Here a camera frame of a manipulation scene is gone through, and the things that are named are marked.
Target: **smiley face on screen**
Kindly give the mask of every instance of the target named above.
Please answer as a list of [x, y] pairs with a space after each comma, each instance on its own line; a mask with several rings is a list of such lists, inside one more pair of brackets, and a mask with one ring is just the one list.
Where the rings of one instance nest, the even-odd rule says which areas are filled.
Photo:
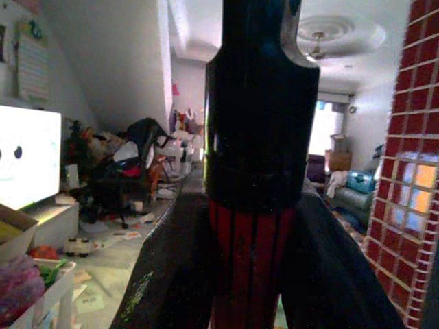
[[20, 136], [0, 134], [0, 181], [13, 180], [20, 173], [25, 161], [25, 147]]

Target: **computer monitor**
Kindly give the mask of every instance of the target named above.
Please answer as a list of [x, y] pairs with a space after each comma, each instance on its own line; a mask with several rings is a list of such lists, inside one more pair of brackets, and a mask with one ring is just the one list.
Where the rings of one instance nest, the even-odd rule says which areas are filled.
[[18, 210], [60, 188], [61, 115], [0, 106], [0, 204]]

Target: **red striped base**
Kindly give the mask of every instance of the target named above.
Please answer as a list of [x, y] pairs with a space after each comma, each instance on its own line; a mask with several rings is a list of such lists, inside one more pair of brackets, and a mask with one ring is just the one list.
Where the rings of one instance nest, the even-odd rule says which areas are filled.
[[279, 269], [293, 209], [280, 215], [250, 215], [210, 200], [209, 212], [223, 256], [211, 328], [273, 328]]

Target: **brick pillar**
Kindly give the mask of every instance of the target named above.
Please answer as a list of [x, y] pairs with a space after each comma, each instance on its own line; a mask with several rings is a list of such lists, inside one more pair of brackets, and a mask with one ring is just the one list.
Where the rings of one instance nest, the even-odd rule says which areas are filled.
[[419, 328], [439, 233], [439, 1], [412, 2], [366, 257]]

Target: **window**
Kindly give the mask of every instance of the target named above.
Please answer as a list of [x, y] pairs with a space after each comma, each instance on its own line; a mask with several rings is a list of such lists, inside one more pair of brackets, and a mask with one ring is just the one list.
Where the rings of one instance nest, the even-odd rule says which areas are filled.
[[319, 101], [314, 115], [308, 153], [324, 156], [331, 149], [331, 135], [341, 134], [343, 113], [333, 112], [333, 104]]

